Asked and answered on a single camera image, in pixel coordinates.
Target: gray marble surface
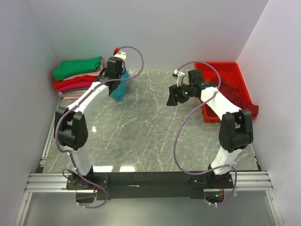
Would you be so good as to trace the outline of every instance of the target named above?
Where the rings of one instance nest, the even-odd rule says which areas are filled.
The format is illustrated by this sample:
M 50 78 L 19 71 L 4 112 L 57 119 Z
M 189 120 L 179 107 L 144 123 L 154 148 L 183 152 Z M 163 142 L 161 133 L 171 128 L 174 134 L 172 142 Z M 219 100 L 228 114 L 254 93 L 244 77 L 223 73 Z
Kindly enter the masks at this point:
M 127 83 L 124 101 L 104 99 L 86 117 L 89 129 L 85 145 L 96 171 L 178 171 L 173 144 L 185 116 L 200 102 L 191 98 L 177 107 L 166 106 L 168 87 L 175 84 L 171 70 L 144 70 Z M 62 100 L 67 106 L 71 100 Z M 204 123 L 202 111 L 194 113 L 182 129 L 177 158 L 184 169 L 206 170 L 220 147 L 219 123 Z M 50 141 L 44 173 L 71 168 L 66 154 Z M 237 170 L 257 170 L 251 146 L 237 157 Z

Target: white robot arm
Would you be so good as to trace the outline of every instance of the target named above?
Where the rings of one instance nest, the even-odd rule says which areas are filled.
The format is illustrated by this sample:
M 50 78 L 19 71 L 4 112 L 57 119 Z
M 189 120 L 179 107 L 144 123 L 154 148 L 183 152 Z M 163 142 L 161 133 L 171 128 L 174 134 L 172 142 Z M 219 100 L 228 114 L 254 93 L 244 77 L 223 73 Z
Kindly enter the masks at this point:
M 95 79 L 90 88 L 78 100 L 67 106 L 67 108 L 59 107 L 56 110 L 55 127 L 61 116 L 68 109 L 73 109 L 60 125 L 58 140 L 60 145 L 64 146 L 65 150 L 72 153 L 77 169 L 83 176 L 93 173 L 91 163 L 83 147 L 88 137 L 85 117 L 88 117 L 92 110 L 117 88 L 120 81 L 99 85 L 104 80 L 121 78 L 121 74 L 125 70 L 122 65 L 124 65 L 123 62 L 125 62 L 126 57 L 126 53 L 122 51 L 110 57 L 107 67 L 100 72 L 100 75 Z
M 211 82 L 205 82 L 201 70 L 188 72 L 189 85 L 183 83 L 186 76 L 183 72 L 174 71 L 177 83 L 169 87 L 170 96 L 167 102 L 169 106 L 185 103 L 190 97 L 197 97 L 205 102 L 215 93 L 215 97 L 207 102 L 207 105 L 218 115 L 221 123 L 219 141 L 221 147 L 209 168 L 222 165 L 232 165 L 237 155 L 253 141 L 252 114 L 249 110 L 242 110 L 232 104 Z M 214 170 L 215 175 L 225 175 L 230 167 L 222 167 Z

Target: red cloth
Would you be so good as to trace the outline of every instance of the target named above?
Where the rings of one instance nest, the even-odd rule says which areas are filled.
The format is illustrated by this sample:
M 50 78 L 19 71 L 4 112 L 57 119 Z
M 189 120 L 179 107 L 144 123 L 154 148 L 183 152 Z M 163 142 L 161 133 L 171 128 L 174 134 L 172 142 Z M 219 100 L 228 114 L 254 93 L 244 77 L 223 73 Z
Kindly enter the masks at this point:
M 81 81 L 94 81 L 95 79 L 95 76 L 82 76 L 82 77 L 76 77 L 74 79 L 69 79 L 69 80 L 63 80 L 63 81 L 55 81 L 55 84 L 54 84 L 54 88 L 55 89 L 59 89 L 59 88 L 62 88 L 64 86 L 68 86 L 70 84 L 74 84 L 74 83 L 77 83 L 77 82 L 81 82 Z
M 66 90 L 75 89 L 75 88 L 82 88 L 82 87 L 90 87 L 92 85 L 92 81 L 81 81 L 73 84 L 69 84 L 67 86 L 61 87 L 57 89 L 59 92 L 64 92 Z
M 218 78 L 212 78 L 211 82 L 213 82 L 216 86 L 218 84 Z M 241 94 L 238 92 L 238 89 L 231 86 L 225 79 L 222 79 L 221 86 L 219 91 L 234 105 L 240 107 L 241 109 L 249 109 L 252 113 L 252 116 L 258 114 L 259 106 L 253 105 L 252 103 L 245 104 Z M 215 112 L 208 106 L 205 106 L 207 115 L 214 117 L 217 115 Z

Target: folded clothes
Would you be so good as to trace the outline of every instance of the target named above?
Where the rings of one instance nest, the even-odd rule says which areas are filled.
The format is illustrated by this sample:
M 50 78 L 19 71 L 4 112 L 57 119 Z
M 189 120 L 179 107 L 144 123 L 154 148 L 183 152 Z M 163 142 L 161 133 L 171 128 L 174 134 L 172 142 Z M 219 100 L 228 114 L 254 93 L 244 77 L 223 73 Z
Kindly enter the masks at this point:
M 59 97 L 80 97 L 84 93 L 85 93 L 84 91 L 83 92 L 66 93 L 66 94 L 59 92 L 58 96 Z
M 86 92 L 89 89 L 89 87 L 82 87 L 82 88 L 76 88 L 76 89 L 69 89 L 66 91 L 63 91 L 63 94 L 66 93 L 76 93 L 76 92 Z
M 213 82 L 216 86 L 218 84 L 218 78 L 212 78 L 211 82 Z M 231 86 L 225 79 L 222 79 L 221 86 L 219 91 L 234 105 L 240 107 L 241 109 L 249 109 L 252 113 L 252 116 L 256 116 L 258 114 L 259 106 L 253 105 L 252 103 L 245 103 L 242 99 L 241 94 L 238 89 Z M 215 112 L 208 106 L 205 105 L 207 115 L 214 117 L 217 116 Z
M 76 77 L 74 79 L 69 79 L 69 80 L 63 80 L 63 81 L 55 81 L 54 83 L 54 88 L 55 89 L 59 89 L 62 88 L 64 86 L 73 84 L 73 83 L 77 83 L 77 82 L 81 82 L 81 81 L 94 81 L 95 77 L 94 76 L 82 76 L 82 77 Z
M 101 66 L 101 59 L 100 56 L 86 60 L 63 60 L 52 75 L 55 80 L 62 81 L 77 74 L 95 72 Z
M 98 70 L 96 72 L 77 74 L 77 75 L 65 78 L 65 79 L 63 79 L 63 81 L 66 81 L 66 80 L 69 80 L 69 79 L 74 79 L 74 78 L 77 78 L 77 77 L 87 76 L 87 75 L 97 77 L 102 69 L 103 69 L 103 64 L 100 63 L 100 68 L 98 68 Z
M 69 89 L 82 88 L 82 87 L 90 87 L 92 85 L 92 81 L 81 81 L 77 83 L 73 83 L 64 87 L 57 89 L 59 92 L 64 92 Z

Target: red tray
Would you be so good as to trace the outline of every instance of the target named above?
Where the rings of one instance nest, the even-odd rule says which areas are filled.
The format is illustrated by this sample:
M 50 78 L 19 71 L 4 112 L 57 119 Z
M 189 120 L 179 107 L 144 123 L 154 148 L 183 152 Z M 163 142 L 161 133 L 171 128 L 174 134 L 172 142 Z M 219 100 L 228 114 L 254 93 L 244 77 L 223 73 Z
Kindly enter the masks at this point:
M 238 92 L 242 96 L 242 101 L 246 105 L 252 102 L 237 63 L 235 62 L 207 62 L 207 63 L 210 64 L 218 71 L 221 78 L 227 80 L 227 82 L 233 87 L 238 88 Z M 202 70 L 205 81 L 211 81 L 211 78 L 217 76 L 215 72 L 207 65 L 204 65 L 202 63 L 195 63 L 194 66 L 196 69 Z M 202 108 L 203 108 L 205 122 L 212 122 L 212 123 L 221 122 L 219 117 L 207 115 L 207 109 L 209 108 L 208 105 L 205 105 Z

